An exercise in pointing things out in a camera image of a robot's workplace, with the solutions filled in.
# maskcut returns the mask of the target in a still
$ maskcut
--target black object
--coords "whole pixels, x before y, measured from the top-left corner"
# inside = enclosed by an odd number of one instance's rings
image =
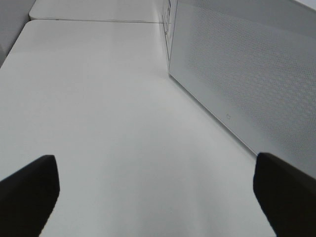
[[[253,190],[278,237],[316,237],[316,180],[278,157],[260,153]]]
[[[59,196],[54,156],[42,156],[0,182],[0,237],[36,237]]]

